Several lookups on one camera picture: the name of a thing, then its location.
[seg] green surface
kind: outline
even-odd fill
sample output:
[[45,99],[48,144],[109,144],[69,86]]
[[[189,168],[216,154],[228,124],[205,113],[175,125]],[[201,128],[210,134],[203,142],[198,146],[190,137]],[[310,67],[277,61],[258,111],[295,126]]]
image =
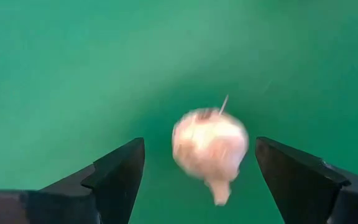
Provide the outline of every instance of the green surface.
[[[251,143],[215,207],[170,138],[226,94]],[[0,188],[42,188],[143,136],[131,223],[283,223],[260,135],[358,174],[358,1],[0,0]]]

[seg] garlic skin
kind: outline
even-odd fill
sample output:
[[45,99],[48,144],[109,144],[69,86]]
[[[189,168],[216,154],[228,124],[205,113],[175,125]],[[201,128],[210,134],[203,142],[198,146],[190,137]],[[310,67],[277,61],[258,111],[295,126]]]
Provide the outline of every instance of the garlic skin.
[[244,125],[219,108],[190,111],[173,128],[173,159],[188,175],[204,180],[215,205],[226,204],[248,147]]

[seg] black metal tool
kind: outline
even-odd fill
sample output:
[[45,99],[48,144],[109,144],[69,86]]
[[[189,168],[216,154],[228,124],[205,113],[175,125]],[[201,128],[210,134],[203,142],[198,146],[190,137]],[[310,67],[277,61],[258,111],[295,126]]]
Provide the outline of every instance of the black metal tool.
[[255,155],[286,224],[358,224],[358,175],[264,137]]
[[144,159],[135,138],[42,190],[0,190],[0,224],[126,224]]

